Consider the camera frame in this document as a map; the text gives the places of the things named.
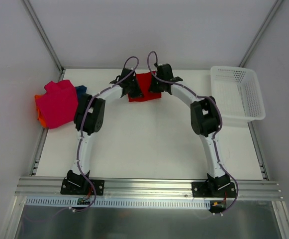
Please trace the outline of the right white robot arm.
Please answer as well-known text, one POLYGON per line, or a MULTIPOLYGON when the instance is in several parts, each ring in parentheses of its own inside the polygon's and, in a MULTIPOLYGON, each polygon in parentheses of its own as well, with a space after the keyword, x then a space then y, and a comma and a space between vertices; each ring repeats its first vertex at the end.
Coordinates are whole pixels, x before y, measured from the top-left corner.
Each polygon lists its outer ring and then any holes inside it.
POLYGON ((185 103, 190 109, 191 127, 203 144, 207 160, 207 189, 210 195, 219 197, 230 184, 230 176, 220 162, 216 135, 222 128, 222 118, 213 97, 199 96, 182 78, 173 75, 170 64, 155 63, 149 91, 167 92, 185 103))

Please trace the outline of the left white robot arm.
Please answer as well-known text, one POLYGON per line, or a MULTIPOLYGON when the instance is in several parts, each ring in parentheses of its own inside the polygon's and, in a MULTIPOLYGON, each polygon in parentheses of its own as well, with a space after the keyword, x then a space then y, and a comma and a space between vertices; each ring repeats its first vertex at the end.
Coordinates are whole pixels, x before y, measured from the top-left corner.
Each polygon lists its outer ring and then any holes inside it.
POLYGON ((67 173, 67 180, 77 194, 86 193, 90 185, 90 156, 96 133, 104 122, 105 106, 127 94, 137 98, 143 96, 135 70, 124 67, 110 86, 94 96, 83 94, 80 97, 74 117, 78 131, 76 159, 67 173))

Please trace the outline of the red t shirt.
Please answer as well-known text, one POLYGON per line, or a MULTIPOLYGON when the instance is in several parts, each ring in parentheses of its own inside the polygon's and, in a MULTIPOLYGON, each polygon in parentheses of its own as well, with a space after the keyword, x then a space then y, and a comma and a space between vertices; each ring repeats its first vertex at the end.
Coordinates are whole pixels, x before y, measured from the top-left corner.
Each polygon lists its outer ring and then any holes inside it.
POLYGON ((129 102, 146 102, 160 99, 162 97, 162 93, 152 93, 149 91, 150 85, 152 83, 152 74, 150 72, 137 74, 137 80, 139 82, 143 96, 139 98, 132 98, 128 95, 129 102))

